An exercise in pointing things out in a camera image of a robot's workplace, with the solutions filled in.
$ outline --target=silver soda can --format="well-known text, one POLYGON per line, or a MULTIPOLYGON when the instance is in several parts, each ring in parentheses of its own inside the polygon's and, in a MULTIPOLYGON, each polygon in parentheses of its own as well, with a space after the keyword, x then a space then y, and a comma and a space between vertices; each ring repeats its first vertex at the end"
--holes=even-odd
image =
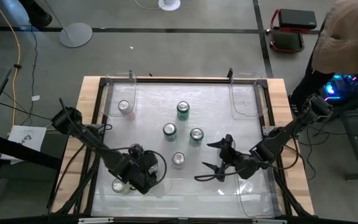
POLYGON ((177 127, 172 123, 164 125, 162 131, 167 141, 174 141, 177 138, 177 127))
POLYGON ((129 184, 124 184, 121 180, 115 179, 111 184, 112 191, 117 194, 128 194, 130 192, 129 184))
POLYGON ((177 113, 179 120, 187 120, 189 118, 190 105, 185 101, 179 102, 177 105, 177 113))
POLYGON ((185 165, 185 155, 181 152, 176 152, 172 156, 172 164, 175 169, 182 169, 185 165))
POLYGON ((193 128, 190 131, 190 144, 192 146, 199 146, 203 138, 204 138, 204 132, 200 128, 193 128))
POLYGON ((118 103, 118 110, 123 114, 126 118, 134 119, 135 113, 133 111, 133 107, 127 100, 121 100, 118 103))

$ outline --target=lamp base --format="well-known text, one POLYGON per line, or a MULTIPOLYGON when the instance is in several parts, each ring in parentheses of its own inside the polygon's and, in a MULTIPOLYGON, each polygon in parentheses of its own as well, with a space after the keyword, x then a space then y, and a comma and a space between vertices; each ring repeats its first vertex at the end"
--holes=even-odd
POLYGON ((180 7, 180 0, 175 0, 172 4, 165 4, 164 0, 158 0, 158 6, 164 11, 174 11, 180 7))
POLYGON ((88 43, 93 35, 92 28, 83 22, 70 24, 60 32, 60 43, 66 47, 81 47, 88 43))

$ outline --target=white cable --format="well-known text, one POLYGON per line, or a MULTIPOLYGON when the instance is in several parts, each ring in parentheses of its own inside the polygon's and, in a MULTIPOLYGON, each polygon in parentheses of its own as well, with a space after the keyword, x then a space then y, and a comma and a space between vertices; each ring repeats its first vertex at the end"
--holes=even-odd
POLYGON ((161 7, 158 7, 158 8, 148 8, 148 7, 141 6, 141 5, 137 2, 137 0, 135 0, 135 3, 136 3, 139 7, 141 7, 142 9, 161 9, 161 7))

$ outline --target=clear acrylic panel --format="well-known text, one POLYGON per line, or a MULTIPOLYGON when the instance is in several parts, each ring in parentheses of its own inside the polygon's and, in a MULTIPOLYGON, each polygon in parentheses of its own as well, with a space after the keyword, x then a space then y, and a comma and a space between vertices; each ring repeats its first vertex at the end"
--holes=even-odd
POLYGON ((247 117, 259 117, 267 113, 267 107, 263 99, 263 86, 260 84, 262 76, 258 73, 233 74, 230 80, 230 92, 232 101, 232 116, 234 119, 247 119, 247 117), (244 88, 244 80, 254 80, 252 88, 244 88))
POLYGON ((136 108, 137 79, 135 73, 106 75, 106 86, 102 96, 100 112, 107 117, 134 117, 136 108))
MULTIPOLYGON (((126 147, 138 143, 145 150, 160 153, 167 161, 167 175, 146 195, 134 190, 127 195, 115 193, 111 183, 115 179, 103 165, 99 167, 92 215, 115 217, 220 217, 246 218, 276 216, 277 195, 270 170, 258 170, 248 182, 253 190, 244 192, 244 184, 237 176, 227 176, 224 182, 211 180, 197 182, 195 175, 213 174, 202 162, 219 165, 220 149, 207 143, 221 140, 231 134, 236 150, 249 153, 262 140, 260 121, 256 116, 234 120, 232 117, 231 84, 213 83, 138 83, 136 94, 136 119, 127 120, 112 116, 107 120, 113 125, 106 131, 104 143, 109 147, 126 147), (177 104, 185 100, 190 105, 190 115, 185 121, 177 118, 177 104), (177 126, 175 141, 166 141, 163 126, 177 126), (198 146, 191 145, 190 131, 200 128, 204 138, 198 146), (185 155, 182 169, 176 169, 172 157, 176 152, 185 155)), ((253 83, 243 83, 252 91, 253 83)), ((247 99, 256 107, 256 98, 247 99)), ((158 179, 165 166, 158 158, 158 179)), ((234 172, 230 167, 227 173, 234 172)))

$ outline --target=black metal frame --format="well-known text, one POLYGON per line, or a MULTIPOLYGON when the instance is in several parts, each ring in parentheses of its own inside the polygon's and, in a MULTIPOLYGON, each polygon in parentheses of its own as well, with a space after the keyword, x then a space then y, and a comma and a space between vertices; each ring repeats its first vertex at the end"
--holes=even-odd
MULTIPOLYGON (((342 113, 341 114, 341 119, 342 119, 342 123, 343 126, 345 127, 345 130, 347 132, 347 137, 349 138, 349 142, 351 143, 352 146, 352 150, 353 153, 357 159, 357 163, 358 163, 358 145, 356 143, 356 138, 357 136, 354 135, 354 133, 352 132, 352 129, 350 127, 350 124, 347 120, 347 116, 358 116, 358 111, 348 111, 347 113, 342 113)), ((358 173, 356 174, 347 174, 345 175, 345 181, 346 182, 350 182, 350 181, 354 181, 354 180, 358 180, 358 173)))
MULTIPOLYGON (((77 224, 81 218, 90 218, 89 214, 49 214, 37 217, 23 217, 23 218, 8 218, 0 220, 0 224, 33 224, 33 223, 44 223, 44 224, 77 224)), ((275 219, 271 220, 258 220, 258 219, 236 219, 236 218, 112 218, 114 223, 227 223, 227 224, 238 224, 238 223, 273 223, 275 219)), ((358 224, 358 222, 340 221, 340 220, 328 220, 318 217, 294 217, 294 216, 282 216, 277 217, 276 221, 282 220, 287 221, 288 224, 358 224)))
MULTIPOLYGON (((113 78, 109 78, 110 81, 114 82, 127 82, 126 79, 113 79, 113 78)), ((103 93, 103 88, 104 86, 107 84, 108 79, 107 78, 100 78, 99 81, 99 88, 98 88, 98 93, 96 96, 96 102, 95 102, 95 107, 94 107, 94 111, 93 111, 93 117, 92 117, 92 124, 96 124, 97 120, 98 120, 98 116, 99 116, 99 108, 101 105, 101 100, 102 100, 102 93, 103 93)), ((202 79, 202 78, 157 78, 157 77, 150 77, 150 78, 139 78, 137 79, 138 83, 215 83, 215 84, 230 84, 230 78, 217 78, 217 79, 202 79)), ((273 111, 272 111, 272 104, 270 101, 270 95, 269 95, 269 86, 267 83, 267 80, 257 80, 257 82, 259 83, 259 85, 261 85, 263 87, 263 92, 264 92, 264 100, 266 102, 266 107, 268 108, 268 112, 267 112, 267 116, 268 116, 268 120, 269 120, 269 125, 274 126, 275 122, 274 122, 274 117, 273 117, 273 111)), ((236 84, 254 84, 255 80, 236 80, 236 84)), ((265 115, 262 115, 259 117, 259 123, 260 123, 260 132, 262 137, 264 138, 264 132, 263 132, 263 126, 266 125, 265 123, 265 115)), ((102 124, 106 124, 107 122, 107 116, 103 115, 102 118, 102 124)), ((86 171, 89 167, 90 164, 90 156, 91 156, 91 151, 90 149, 86 149, 86 153, 85 153, 85 158, 84 158, 84 163, 83 163, 83 169, 81 171, 81 180, 84 179, 86 171)), ((277 159, 277 165, 279 167, 283 167, 283 162, 282 162, 282 158, 281 156, 278 157, 277 159)), ((285 180, 285 174, 283 170, 280 170, 279 172, 279 178, 281 178, 285 184, 286 180, 285 180)), ((86 203, 86 208, 84 210, 84 213, 89 214, 91 213, 91 208, 92 208, 92 204, 93 204, 93 197, 94 197, 94 191, 96 188, 96 179, 98 176, 98 172, 95 173, 95 175, 92 177, 91 179, 91 183, 90 183, 90 188, 89 188, 89 194, 88 194, 88 201, 86 203)), ((270 188, 271 189, 275 189, 274 186, 272 186, 272 184, 274 184, 274 182, 271 183, 270 188)), ((81 196, 77 199, 76 203, 75 203, 75 213, 79 213, 79 211, 81 210, 81 201, 82 201, 82 194, 81 196)), ((291 210, 291 205, 289 203, 289 200, 286 198, 286 196, 284 196, 284 202, 285 202, 285 213, 286 215, 292 215, 292 210, 291 210)))
MULTIPOLYGON (((62 166, 62 159, 58 159, 56 157, 50 156, 48 154, 38 152, 32 150, 28 147, 25 147, 19 143, 9 141, 0 137, 0 153, 7 154, 9 156, 16 157, 18 159, 22 159, 23 161, 32 162, 34 164, 38 164, 44 167, 49 167, 53 170, 56 170, 56 178, 54 180, 54 185, 57 183, 57 179, 59 176, 59 171, 62 166)), ((9 163, 8 161, 4 161, 0 159, 0 167, 4 164, 9 163)), ((50 193, 49 200, 52 199, 53 193, 50 193)))

